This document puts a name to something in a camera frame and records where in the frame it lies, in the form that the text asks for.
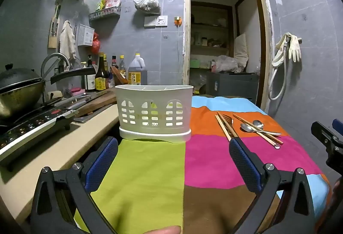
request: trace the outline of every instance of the white plastic jug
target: white plastic jug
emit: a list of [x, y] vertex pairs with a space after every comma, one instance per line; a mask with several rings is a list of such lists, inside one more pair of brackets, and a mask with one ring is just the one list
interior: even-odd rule
[[144, 59], [139, 53], [136, 53], [135, 58], [131, 62], [129, 69], [129, 84], [132, 85], [147, 85], [147, 70], [145, 69]]

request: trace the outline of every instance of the peeling paint door frame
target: peeling paint door frame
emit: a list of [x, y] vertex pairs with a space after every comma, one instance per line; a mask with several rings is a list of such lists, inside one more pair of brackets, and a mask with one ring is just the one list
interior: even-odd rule
[[[260, 79], [257, 92], [256, 105], [262, 110], [269, 107], [268, 82], [271, 73], [271, 55], [274, 47], [272, 38], [272, 12], [269, 0], [256, 0], [260, 19], [261, 34], [261, 68]], [[189, 83], [189, 58], [191, 39], [191, 0], [184, 0], [184, 38], [183, 38], [183, 64], [182, 64], [182, 84]]]

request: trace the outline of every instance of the beige countertop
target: beige countertop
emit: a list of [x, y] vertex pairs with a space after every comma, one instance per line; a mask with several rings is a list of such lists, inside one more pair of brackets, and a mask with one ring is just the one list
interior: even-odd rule
[[0, 167], [0, 195], [18, 223], [31, 212], [33, 194], [43, 167], [66, 169], [119, 121], [113, 105], [84, 124], [72, 123], [23, 155], [12, 172]]

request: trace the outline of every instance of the hose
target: hose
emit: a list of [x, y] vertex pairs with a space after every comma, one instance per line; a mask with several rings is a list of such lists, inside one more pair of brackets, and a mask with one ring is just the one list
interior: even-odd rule
[[283, 60], [284, 60], [283, 61], [283, 67], [284, 67], [283, 84], [282, 84], [282, 88], [280, 90], [280, 93], [276, 97], [274, 97], [274, 98], [272, 98], [272, 87], [273, 87], [273, 80], [274, 80], [274, 77], [275, 77], [275, 75], [277, 73], [278, 67], [276, 69], [274, 69], [272, 78], [270, 79], [270, 82], [269, 82], [268, 98], [271, 101], [275, 101], [278, 98], [280, 98], [280, 96], [282, 95], [282, 93], [283, 93], [283, 91], [285, 89], [285, 86], [286, 86], [286, 76], [287, 76], [287, 73], [286, 73], [286, 71], [287, 71], [287, 68], [286, 68], [286, 49], [287, 49], [287, 42], [285, 42], [285, 45], [283, 46]]

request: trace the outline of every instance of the cutting board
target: cutting board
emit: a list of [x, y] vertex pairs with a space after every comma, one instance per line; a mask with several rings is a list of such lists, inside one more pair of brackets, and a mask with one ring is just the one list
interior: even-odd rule
[[108, 93], [91, 100], [90, 102], [86, 103], [85, 105], [81, 106], [78, 109], [78, 113], [75, 115], [76, 118], [81, 117], [89, 112], [93, 112], [99, 108], [102, 108], [106, 105], [109, 105], [111, 103], [116, 103], [117, 97], [114, 90], [109, 91]]

